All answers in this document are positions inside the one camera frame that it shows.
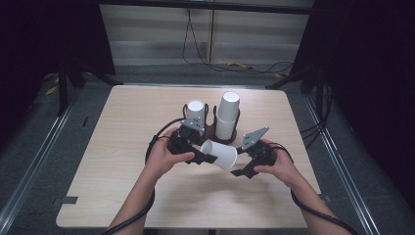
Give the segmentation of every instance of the wall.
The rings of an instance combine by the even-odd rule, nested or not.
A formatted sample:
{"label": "wall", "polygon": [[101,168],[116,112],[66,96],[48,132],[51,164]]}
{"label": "wall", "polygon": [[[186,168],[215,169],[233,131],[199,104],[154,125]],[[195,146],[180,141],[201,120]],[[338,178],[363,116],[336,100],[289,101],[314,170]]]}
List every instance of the wall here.
{"label": "wall", "polygon": [[[311,7],[312,0],[224,2]],[[182,64],[188,25],[185,9],[101,5],[116,66]],[[191,10],[198,48],[207,61],[275,63],[293,61],[308,16]],[[199,61],[191,31],[185,56]]]}

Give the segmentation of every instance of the wire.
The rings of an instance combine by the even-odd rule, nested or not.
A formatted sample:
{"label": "wire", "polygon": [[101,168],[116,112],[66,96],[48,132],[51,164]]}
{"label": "wire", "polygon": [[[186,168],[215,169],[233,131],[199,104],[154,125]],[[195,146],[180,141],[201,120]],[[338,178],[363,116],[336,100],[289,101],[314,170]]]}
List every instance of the wire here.
{"label": "wire", "polygon": [[325,98],[326,98],[326,113],[324,115],[324,117],[315,125],[309,127],[308,129],[302,130],[300,133],[304,134],[310,130],[313,130],[314,128],[317,127],[317,129],[314,129],[310,134],[306,135],[305,137],[302,137],[302,140],[305,140],[311,136],[313,136],[313,138],[311,139],[311,141],[305,146],[305,149],[308,149],[313,143],[314,141],[317,139],[317,137],[321,134],[321,132],[323,132],[328,118],[329,118],[329,114],[331,111],[331,106],[333,103],[333,90],[329,89],[329,85],[326,83],[326,94],[325,94]]}
{"label": "wire", "polygon": [[[187,26],[186,26],[186,35],[185,35],[184,42],[183,42],[182,58],[189,65],[204,65],[204,66],[206,66],[209,69],[214,70],[214,71],[234,71],[234,72],[240,72],[240,73],[245,73],[245,74],[278,73],[278,72],[286,71],[287,69],[289,69],[293,65],[292,62],[277,62],[277,63],[272,64],[271,67],[268,68],[268,70],[232,70],[232,69],[224,68],[224,67],[221,67],[221,66],[216,66],[216,65],[213,65],[213,64],[209,64],[209,63],[205,62],[205,60],[202,57],[201,52],[199,51],[199,46],[198,46],[198,42],[196,40],[195,30],[193,30],[192,19],[190,17],[190,9],[187,9],[187,16],[188,16],[188,21],[187,21]],[[187,42],[187,37],[188,37],[188,33],[189,33],[189,27],[192,31],[193,41],[194,41],[194,44],[195,44],[195,47],[196,47],[196,51],[198,52],[199,59],[202,61],[201,63],[189,62],[184,56],[185,51],[186,51],[186,42]],[[288,65],[285,68],[281,69],[281,70],[272,70],[275,66],[282,65],[282,64],[288,64]]]}
{"label": "wire", "polygon": [[[283,151],[285,151],[286,153],[287,153],[287,155],[290,157],[290,159],[291,159],[291,161],[294,163],[294,160],[293,160],[293,158],[291,157],[291,155],[290,155],[290,153],[288,152],[288,150],[284,147],[284,146],[282,146],[282,145],[280,145],[280,144],[278,144],[278,143],[269,143],[268,144],[268,146],[271,148],[271,149],[274,149],[274,150],[283,150]],[[347,230],[349,233],[351,233],[352,235],[357,235],[357,232],[352,228],[352,227],[350,227],[348,224],[346,224],[345,222],[343,222],[343,221],[341,221],[341,220],[339,220],[338,218],[335,218],[335,217],[332,217],[332,216],[330,216],[330,215],[328,215],[328,214],[326,214],[326,213],[323,213],[323,212],[320,212],[320,211],[316,211],[316,210],[314,210],[314,209],[312,209],[312,208],[309,208],[308,206],[306,206],[306,205],[304,205],[302,202],[300,202],[300,200],[297,198],[297,196],[296,196],[296,194],[294,193],[294,191],[293,190],[291,190],[291,197],[293,198],[293,201],[294,201],[294,203],[299,207],[299,208],[301,208],[302,210],[304,210],[304,211],[306,211],[306,212],[309,212],[309,213],[311,213],[311,214],[313,214],[313,215],[315,215],[315,216],[318,216],[318,217],[321,217],[321,218],[323,218],[323,219],[326,219],[327,221],[329,221],[329,222],[332,222],[332,223],[334,223],[334,224],[336,224],[336,225],[338,225],[338,226],[340,226],[340,227],[342,227],[342,228],[344,228],[345,230]]]}
{"label": "wire", "polygon": [[[160,139],[160,138],[164,138],[167,136],[162,136],[160,137],[160,135],[172,124],[174,124],[175,122],[178,122],[180,120],[183,120],[185,118],[177,118],[171,122],[169,122],[168,124],[166,124],[155,136],[153,136],[152,141],[150,141],[149,143],[149,147],[147,148],[147,152],[146,152],[146,158],[145,158],[145,163],[147,162],[147,159],[150,157],[150,153],[152,152],[153,146],[155,145],[155,143]],[[104,233],[102,233],[102,235],[110,235],[110,234],[114,234],[117,231],[131,225],[132,223],[134,223],[135,221],[137,221],[138,219],[140,219],[141,217],[143,217],[144,215],[146,215],[146,213],[150,210],[150,208],[153,206],[153,203],[155,201],[155,197],[156,197],[156,190],[153,190],[152,193],[152,197],[150,198],[149,202],[147,203],[146,207],[144,207],[141,211],[139,211],[137,214],[135,214],[134,216],[130,217],[129,219],[127,219],[126,221],[108,229],[107,231],[105,231]]]}
{"label": "wire", "polygon": [[302,210],[309,212],[313,215],[316,215],[320,218],[326,219],[329,222],[332,222],[342,228],[344,228],[345,230],[347,230],[349,233],[351,233],[352,235],[357,235],[358,233],[352,228],[350,227],[348,224],[346,224],[345,222],[339,220],[338,218],[332,217],[326,213],[320,212],[320,211],[316,211],[314,209],[309,208],[308,206],[304,205],[302,202],[300,202],[300,200],[297,198],[296,194],[294,194],[293,190],[291,190],[291,197],[293,198],[294,203],[301,208]]}

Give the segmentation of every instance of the white paper cup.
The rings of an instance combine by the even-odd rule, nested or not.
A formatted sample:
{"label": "white paper cup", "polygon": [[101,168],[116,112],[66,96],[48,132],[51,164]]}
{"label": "white paper cup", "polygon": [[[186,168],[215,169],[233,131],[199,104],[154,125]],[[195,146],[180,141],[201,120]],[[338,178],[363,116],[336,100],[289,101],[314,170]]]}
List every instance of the white paper cup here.
{"label": "white paper cup", "polygon": [[205,141],[201,152],[217,157],[213,163],[222,169],[230,169],[238,158],[238,152],[233,146],[223,145],[211,140]]}
{"label": "white paper cup", "polygon": [[236,120],[239,112],[239,95],[235,92],[225,92],[220,100],[217,116],[226,122]]}
{"label": "white paper cup", "polygon": [[187,103],[186,118],[205,119],[205,104],[200,100],[191,100]]}
{"label": "white paper cup", "polygon": [[216,129],[214,135],[221,140],[229,140],[232,138],[235,123],[235,120],[232,122],[227,122],[219,117],[216,117]]}

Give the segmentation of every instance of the black curtain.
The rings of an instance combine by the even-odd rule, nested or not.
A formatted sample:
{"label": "black curtain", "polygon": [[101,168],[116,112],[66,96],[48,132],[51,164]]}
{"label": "black curtain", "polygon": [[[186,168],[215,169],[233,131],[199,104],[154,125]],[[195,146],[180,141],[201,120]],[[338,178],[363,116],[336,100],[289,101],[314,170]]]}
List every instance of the black curtain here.
{"label": "black curtain", "polygon": [[1,145],[21,123],[42,78],[65,58],[115,74],[98,4],[7,0],[0,7]]}
{"label": "black curtain", "polygon": [[357,1],[330,65],[336,99],[415,211],[415,2]]}

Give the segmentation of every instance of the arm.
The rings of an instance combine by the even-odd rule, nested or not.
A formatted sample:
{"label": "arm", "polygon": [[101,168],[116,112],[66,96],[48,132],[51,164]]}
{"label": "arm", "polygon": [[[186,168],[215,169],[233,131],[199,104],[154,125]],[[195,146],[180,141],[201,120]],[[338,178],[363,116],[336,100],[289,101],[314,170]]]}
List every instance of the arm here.
{"label": "arm", "polygon": [[[186,162],[195,157],[193,153],[172,155],[166,148],[168,137],[175,128],[168,130],[164,137],[160,138],[150,153],[150,156],[140,176],[131,189],[121,209],[115,216],[110,228],[126,221],[140,212],[149,202],[157,181],[177,163]],[[146,216],[121,229],[116,234],[143,234]]]}
{"label": "arm", "polygon": [[[274,151],[278,158],[275,165],[257,165],[254,170],[256,172],[264,172],[273,174],[293,190],[300,202],[309,208],[316,211],[326,213],[332,217],[336,217],[327,205],[320,199],[315,190],[311,187],[308,181],[301,175],[301,173],[294,166],[288,154],[283,150]],[[316,234],[350,234],[342,227],[331,223],[323,218],[315,216],[307,211],[301,210],[305,223],[313,235]]]}

